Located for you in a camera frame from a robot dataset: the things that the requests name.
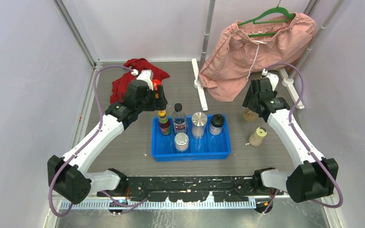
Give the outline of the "red lid chili jar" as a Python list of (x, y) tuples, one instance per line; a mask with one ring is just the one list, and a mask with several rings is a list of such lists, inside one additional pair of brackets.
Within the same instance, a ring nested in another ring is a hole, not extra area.
[(152, 80), (152, 84), (153, 84), (154, 91), (158, 91), (158, 86), (161, 85), (162, 83), (160, 80), (154, 79), (154, 80)]

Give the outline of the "small black cap shaker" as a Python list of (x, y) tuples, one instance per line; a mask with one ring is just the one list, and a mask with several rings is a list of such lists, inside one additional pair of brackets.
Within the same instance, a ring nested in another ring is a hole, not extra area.
[(259, 118), (259, 115), (256, 112), (253, 112), (253, 111), (249, 110), (248, 108), (246, 108), (243, 113), (243, 118), (246, 121), (255, 121), (256, 119)]

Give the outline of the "yellow cap sauce bottle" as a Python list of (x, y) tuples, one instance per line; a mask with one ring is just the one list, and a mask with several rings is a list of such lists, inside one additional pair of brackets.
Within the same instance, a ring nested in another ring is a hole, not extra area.
[(170, 121), (165, 110), (158, 111), (159, 127), (162, 135), (169, 135), (171, 133)]

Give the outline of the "clear bottle black cap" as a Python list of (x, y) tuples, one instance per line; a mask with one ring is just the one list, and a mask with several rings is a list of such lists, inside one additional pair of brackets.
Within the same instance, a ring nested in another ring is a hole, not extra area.
[(176, 103), (174, 105), (174, 112), (172, 114), (173, 119), (173, 129), (174, 133), (185, 133), (187, 134), (187, 115), (183, 110), (181, 103)]

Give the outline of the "yellow lid grain jar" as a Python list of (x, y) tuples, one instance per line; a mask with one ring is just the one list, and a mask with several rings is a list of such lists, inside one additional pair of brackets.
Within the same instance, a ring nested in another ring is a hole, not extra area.
[(249, 136), (249, 144), (258, 147), (263, 143), (264, 138), (267, 135), (267, 130), (263, 127), (258, 127), (254, 133)]

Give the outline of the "black cap shaker bottle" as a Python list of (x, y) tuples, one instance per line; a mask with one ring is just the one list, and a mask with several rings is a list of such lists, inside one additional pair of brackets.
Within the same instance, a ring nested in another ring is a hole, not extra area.
[(219, 135), (222, 130), (225, 123), (225, 118), (221, 114), (214, 114), (211, 117), (211, 123), (209, 127), (210, 134), (212, 135)]

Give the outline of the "white lid sago jar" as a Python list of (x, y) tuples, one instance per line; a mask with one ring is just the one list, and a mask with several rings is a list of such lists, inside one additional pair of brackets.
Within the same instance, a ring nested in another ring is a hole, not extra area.
[(186, 152), (189, 148), (189, 137), (186, 133), (177, 133), (174, 138), (174, 145), (178, 153)]

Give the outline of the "silver lid grain jar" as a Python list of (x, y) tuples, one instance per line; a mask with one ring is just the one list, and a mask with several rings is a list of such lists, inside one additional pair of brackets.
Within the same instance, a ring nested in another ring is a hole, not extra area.
[(206, 124), (208, 121), (207, 115), (203, 112), (196, 112), (191, 116), (191, 121), (191, 133), (193, 138), (202, 138), (205, 133)]

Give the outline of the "blue plastic divided bin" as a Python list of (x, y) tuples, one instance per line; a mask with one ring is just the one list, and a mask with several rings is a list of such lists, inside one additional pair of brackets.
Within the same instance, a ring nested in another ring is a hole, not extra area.
[(202, 138), (195, 139), (191, 133), (191, 116), (187, 116), (188, 148), (181, 152), (175, 147), (176, 133), (174, 133), (173, 127), (171, 127), (171, 133), (169, 135), (163, 135), (160, 129), (159, 118), (153, 118), (152, 157), (157, 162), (226, 159), (231, 153), (227, 118), (225, 117), (225, 122), (219, 135), (212, 135), (209, 130), (210, 126), (211, 122), (208, 121)]

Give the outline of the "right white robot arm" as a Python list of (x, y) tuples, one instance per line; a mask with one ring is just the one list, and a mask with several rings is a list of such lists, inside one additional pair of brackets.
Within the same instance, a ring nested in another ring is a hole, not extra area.
[(338, 164), (319, 152), (302, 132), (289, 104), (277, 96), (275, 79), (270, 76), (252, 80), (243, 107), (258, 114), (278, 135), (292, 159), (291, 173), (275, 168), (256, 170), (252, 187), (257, 194), (271, 188), (282, 190), (296, 202), (330, 196), (337, 186)]

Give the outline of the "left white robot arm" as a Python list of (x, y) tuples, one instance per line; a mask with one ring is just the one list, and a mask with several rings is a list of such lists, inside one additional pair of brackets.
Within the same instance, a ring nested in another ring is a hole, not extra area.
[(89, 173), (97, 156), (144, 111), (165, 110), (164, 86), (150, 79), (129, 83), (124, 98), (111, 104), (99, 124), (62, 157), (48, 160), (48, 181), (52, 190), (72, 204), (81, 203), (89, 194), (109, 190), (122, 196), (127, 190), (126, 176), (115, 169)]

